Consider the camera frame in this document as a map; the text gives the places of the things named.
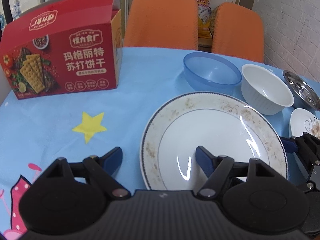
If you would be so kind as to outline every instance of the stainless steel bowl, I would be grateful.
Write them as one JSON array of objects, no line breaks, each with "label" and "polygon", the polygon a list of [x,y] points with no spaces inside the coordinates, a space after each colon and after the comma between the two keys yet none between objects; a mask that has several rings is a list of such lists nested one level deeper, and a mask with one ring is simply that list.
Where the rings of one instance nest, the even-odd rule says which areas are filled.
[{"label": "stainless steel bowl", "polygon": [[308,111],[320,111],[320,99],[316,92],[298,75],[284,70],[285,83],[294,97],[294,108],[304,108]]}]

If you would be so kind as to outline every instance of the bowl rim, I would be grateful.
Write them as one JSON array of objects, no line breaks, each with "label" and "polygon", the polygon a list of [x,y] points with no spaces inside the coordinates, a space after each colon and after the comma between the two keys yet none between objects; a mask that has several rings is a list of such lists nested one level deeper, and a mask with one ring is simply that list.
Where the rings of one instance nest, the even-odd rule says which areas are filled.
[{"label": "bowl rim", "polygon": [[[290,103],[285,105],[285,104],[280,104],[280,103],[277,103],[275,102],[274,100],[271,100],[270,98],[266,97],[264,94],[260,93],[253,85],[252,83],[246,78],[245,74],[244,74],[244,70],[248,67],[254,67],[254,68],[257,68],[257,69],[260,69],[262,71],[264,71],[265,73],[268,73],[269,75],[273,76],[274,78],[276,78],[284,87],[284,89],[289,93],[290,95]],[[290,88],[284,83],[284,81],[279,78],[276,74],[272,73],[271,71],[265,69],[264,67],[261,67],[261,66],[258,66],[258,65],[255,65],[255,64],[245,64],[242,66],[241,68],[241,72],[242,72],[242,75],[244,77],[244,79],[250,84],[250,86],[252,86],[254,88],[255,91],[257,91],[260,95],[262,95],[264,98],[266,98],[267,100],[273,102],[274,104],[276,105],[279,105],[279,106],[283,106],[283,107],[290,107],[293,105],[294,103],[294,97],[293,97],[293,94],[290,90]]]},{"label": "bowl rim", "polygon": [[[221,63],[223,63],[224,65],[228,66],[229,68],[231,68],[231,70],[233,70],[233,72],[236,74],[238,81],[233,83],[233,84],[224,84],[224,83],[217,83],[214,81],[210,81],[206,78],[203,78],[201,76],[199,76],[198,74],[196,74],[194,71],[192,71],[186,64],[186,60],[193,58],[193,57],[205,57],[205,58],[210,58],[213,60],[217,60]],[[188,53],[187,55],[185,55],[185,57],[183,58],[183,65],[186,69],[188,69],[191,73],[193,73],[194,75],[197,76],[198,79],[200,79],[200,81],[208,86],[213,86],[213,85],[218,85],[218,86],[236,86],[238,85],[241,81],[242,81],[242,74],[241,71],[229,60],[220,57],[218,55],[215,55],[213,53],[209,53],[209,52],[202,52],[202,51],[198,51],[198,52],[191,52]]]},{"label": "bowl rim", "polygon": [[304,82],[308,86],[308,88],[310,88],[310,90],[317,96],[317,98],[320,101],[320,98],[319,98],[318,94],[316,93],[316,91],[314,91],[314,89],[303,78],[301,78],[299,75],[297,75],[296,73],[293,73],[293,72],[291,72],[289,70],[282,71],[282,74],[283,74],[284,80],[286,82],[286,85],[289,86],[289,89],[291,90],[291,92],[294,91],[294,94],[297,95],[299,98],[301,98],[303,100],[303,102],[305,102],[312,109],[315,109],[317,111],[320,110],[320,107],[314,107],[312,104],[310,104],[308,101],[304,100],[304,98],[300,96],[300,94],[290,84],[289,79],[287,77],[287,74],[290,74],[291,76],[298,77],[302,82]]},{"label": "bowl rim", "polygon": [[33,46],[35,46],[36,47],[36,49],[40,49],[40,50],[42,50],[42,49],[45,49],[48,45],[49,45],[49,35],[48,34],[46,34],[46,35],[44,35],[44,36],[46,36],[47,37],[47,42],[45,43],[45,45],[44,45],[44,47],[39,47],[39,46],[37,46],[36,44],[35,44],[35,39],[38,39],[38,38],[41,38],[41,37],[38,37],[38,38],[34,38],[34,39],[32,39],[32,43],[33,43]]}]

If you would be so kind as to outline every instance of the yellow star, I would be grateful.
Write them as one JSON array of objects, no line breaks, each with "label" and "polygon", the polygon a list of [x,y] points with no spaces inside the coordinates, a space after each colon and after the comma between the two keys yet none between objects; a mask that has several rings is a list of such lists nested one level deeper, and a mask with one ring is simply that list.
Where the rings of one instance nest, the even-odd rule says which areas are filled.
[{"label": "yellow star", "polygon": [[74,132],[84,133],[84,140],[87,144],[89,140],[97,132],[107,131],[107,129],[101,125],[101,121],[104,113],[91,117],[86,112],[82,112],[82,123],[73,128]]}]

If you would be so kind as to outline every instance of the screw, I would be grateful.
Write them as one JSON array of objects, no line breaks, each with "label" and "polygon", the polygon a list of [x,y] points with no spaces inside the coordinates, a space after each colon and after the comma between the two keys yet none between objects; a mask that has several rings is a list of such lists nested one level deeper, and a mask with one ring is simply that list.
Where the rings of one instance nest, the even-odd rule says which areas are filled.
[{"label": "screw", "polygon": [[167,193],[159,194],[159,197],[161,197],[161,198],[166,198],[167,196],[168,196],[168,194],[167,194]]},{"label": "screw", "polygon": [[309,189],[312,189],[312,188],[313,188],[313,183],[309,182],[309,183],[307,184],[307,187],[308,187]]},{"label": "screw", "polygon": [[216,191],[211,189],[211,188],[203,188],[203,189],[200,190],[199,194],[202,197],[213,198],[214,195],[216,194]]},{"label": "screw", "polygon": [[129,194],[129,192],[124,188],[117,188],[112,191],[112,194],[115,197],[125,197]]}]

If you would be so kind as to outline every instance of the tomato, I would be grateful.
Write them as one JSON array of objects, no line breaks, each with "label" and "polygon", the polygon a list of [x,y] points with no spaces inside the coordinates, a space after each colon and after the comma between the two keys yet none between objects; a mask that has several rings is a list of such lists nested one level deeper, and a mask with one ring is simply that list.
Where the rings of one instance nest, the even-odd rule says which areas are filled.
[{"label": "tomato", "polygon": [[5,69],[4,69],[4,74],[5,74],[6,77],[10,77],[10,76],[11,76],[11,71],[10,71],[10,69],[5,68]]},{"label": "tomato", "polygon": [[8,54],[3,55],[3,62],[8,68],[12,68],[13,66],[13,59]]}]

